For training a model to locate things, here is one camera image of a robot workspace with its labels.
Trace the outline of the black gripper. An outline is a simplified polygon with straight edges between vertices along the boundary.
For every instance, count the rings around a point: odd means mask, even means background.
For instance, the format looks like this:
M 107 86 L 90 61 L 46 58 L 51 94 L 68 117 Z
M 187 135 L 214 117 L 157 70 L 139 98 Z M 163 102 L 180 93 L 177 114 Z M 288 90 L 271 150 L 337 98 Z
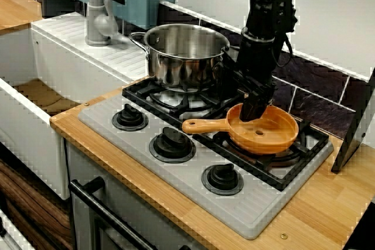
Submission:
M 246 95 L 240 120 L 259 119 L 270 105 L 275 91 L 272 71 L 276 67 L 273 44 L 243 39 L 239 47 L 225 47 L 222 63 L 216 64 L 216 91 L 220 100 L 235 96 L 240 88 Z

